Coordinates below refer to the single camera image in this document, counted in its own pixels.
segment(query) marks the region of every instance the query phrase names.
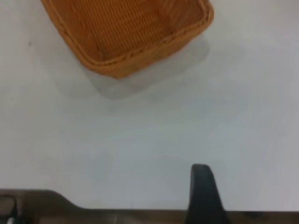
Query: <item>white table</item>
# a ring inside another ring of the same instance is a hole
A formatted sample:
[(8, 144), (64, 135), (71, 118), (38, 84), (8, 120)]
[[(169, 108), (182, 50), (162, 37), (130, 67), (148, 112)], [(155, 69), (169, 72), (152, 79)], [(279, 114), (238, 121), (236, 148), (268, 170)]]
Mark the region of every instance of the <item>white table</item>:
[(39, 0), (0, 0), (0, 188), (186, 209), (205, 163), (227, 210), (299, 210), (299, 1), (212, 3), (201, 37), (113, 80), (78, 63)]

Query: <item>black object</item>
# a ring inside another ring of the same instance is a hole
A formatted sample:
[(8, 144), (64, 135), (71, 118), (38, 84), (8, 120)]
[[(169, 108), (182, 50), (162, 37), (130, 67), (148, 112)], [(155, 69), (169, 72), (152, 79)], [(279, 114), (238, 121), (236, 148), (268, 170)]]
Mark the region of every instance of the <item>black object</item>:
[(190, 203), (185, 224), (229, 224), (214, 175), (207, 165), (191, 168)]
[(11, 209), (11, 212), (7, 216), (0, 216), (0, 224), (25, 224), (25, 220), (23, 219), (22, 216), (19, 215), (18, 212), (18, 202), (14, 196), (11, 195), (3, 195), (0, 196), (0, 198), (9, 198), (13, 200), (14, 205), (13, 208)]

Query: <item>orange wicker basket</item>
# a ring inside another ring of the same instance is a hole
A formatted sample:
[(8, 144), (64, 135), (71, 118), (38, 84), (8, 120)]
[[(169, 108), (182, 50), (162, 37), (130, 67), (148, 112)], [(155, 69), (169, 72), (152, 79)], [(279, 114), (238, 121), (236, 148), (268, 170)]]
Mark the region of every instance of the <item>orange wicker basket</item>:
[(208, 0), (42, 0), (60, 35), (87, 68), (125, 77), (165, 58), (214, 18)]

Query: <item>metal object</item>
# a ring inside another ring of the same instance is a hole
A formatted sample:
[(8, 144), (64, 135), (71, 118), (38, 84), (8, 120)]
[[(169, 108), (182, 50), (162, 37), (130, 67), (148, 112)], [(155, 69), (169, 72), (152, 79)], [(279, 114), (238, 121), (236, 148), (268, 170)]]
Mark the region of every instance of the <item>metal object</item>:
[(25, 221), (25, 218), (19, 214), (18, 202), (14, 196), (3, 195), (0, 196), (0, 198), (9, 198), (14, 202), (10, 214), (6, 216), (0, 216), (0, 224), (29, 224), (29, 222)]

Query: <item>wicker basket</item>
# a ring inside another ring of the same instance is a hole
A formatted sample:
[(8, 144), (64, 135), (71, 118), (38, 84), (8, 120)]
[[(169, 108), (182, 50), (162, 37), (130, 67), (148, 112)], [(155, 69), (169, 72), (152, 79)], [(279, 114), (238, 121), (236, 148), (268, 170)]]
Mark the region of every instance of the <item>wicker basket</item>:
[(61, 36), (87, 68), (125, 77), (165, 58), (214, 18), (208, 0), (42, 0)]

